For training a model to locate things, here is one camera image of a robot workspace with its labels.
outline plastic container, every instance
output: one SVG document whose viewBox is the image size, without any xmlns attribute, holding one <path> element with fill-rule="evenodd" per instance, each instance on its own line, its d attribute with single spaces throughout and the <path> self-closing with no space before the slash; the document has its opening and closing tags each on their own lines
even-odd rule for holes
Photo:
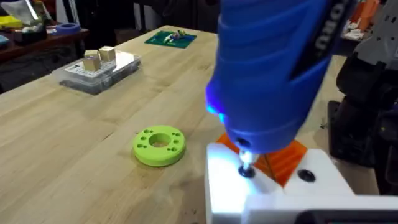
<svg viewBox="0 0 398 224">
<path fill-rule="evenodd" d="M 85 70 L 83 59 L 79 59 L 52 73 L 60 85 L 97 95 L 134 73 L 140 64 L 140 56 L 117 50 L 116 60 L 101 61 L 101 68 L 95 72 Z"/>
</svg>

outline beige cube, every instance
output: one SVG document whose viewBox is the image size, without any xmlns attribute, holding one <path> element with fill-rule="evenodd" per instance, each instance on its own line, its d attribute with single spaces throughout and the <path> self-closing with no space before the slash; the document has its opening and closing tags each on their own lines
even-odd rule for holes
<svg viewBox="0 0 398 224">
<path fill-rule="evenodd" d="M 99 49 L 99 54 L 101 55 L 101 60 L 105 62 L 110 62 L 116 59 L 114 47 L 104 46 Z"/>
<path fill-rule="evenodd" d="M 86 50 L 85 57 L 88 57 L 88 56 L 98 56 L 98 51 L 97 50 Z"/>
<path fill-rule="evenodd" d="M 95 72 L 101 68 L 101 60 L 98 56 L 87 56 L 83 59 L 85 70 Z"/>
</svg>

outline wooden workbench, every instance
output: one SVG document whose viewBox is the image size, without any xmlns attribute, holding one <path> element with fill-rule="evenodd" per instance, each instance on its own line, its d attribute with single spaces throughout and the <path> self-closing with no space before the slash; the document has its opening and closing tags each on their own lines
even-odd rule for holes
<svg viewBox="0 0 398 224">
<path fill-rule="evenodd" d="M 187 31 L 198 37 L 186 49 L 144 44 L 156 30 L 119 45 L 141 55 L 142 67 L 97 96 L 51 75 L 0 95 L 0 223 L 205 223 L 205 149 L 224 131 L 204 100 L 217 38 Z M 319 126 L 327 101 L 341 98 L 343 61 L 333 58 L 298 135 L 307 147 L 327 148 Z M 172 166 L 147 167 L 131 157 L 130 141 L 159 124 L 180 129 L 187 150 Z M 371 170 L 347 169 L 374 184 Z"/>
</svg>

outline blue rotary tool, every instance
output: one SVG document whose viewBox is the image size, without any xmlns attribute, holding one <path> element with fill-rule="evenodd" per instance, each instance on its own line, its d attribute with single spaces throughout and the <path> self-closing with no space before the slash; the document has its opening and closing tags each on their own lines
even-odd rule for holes
<svg viewBox="0 0 398 224">
<path fill-rule="evenodd" d="M 207 109 L 240 150 L 244 171 L 283 149 L 304 123 L 351 0 L 223 0 Z"/>
</svg>

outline green ring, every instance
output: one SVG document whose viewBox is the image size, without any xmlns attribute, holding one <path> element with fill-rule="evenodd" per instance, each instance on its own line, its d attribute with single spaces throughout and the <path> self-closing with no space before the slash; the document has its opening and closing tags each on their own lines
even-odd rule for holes
<svg viewBox="0 0 398 224">
<path fill-rule="evenodd" d="M 154 146 L 157 142 L 166 146 Z M 142 130 L 132 142 L 131 154 L 148 166 L 167 166 L 180 160 L 185 152 L 185 137 L 171 126 L 152 126 Z"/>
</svg>

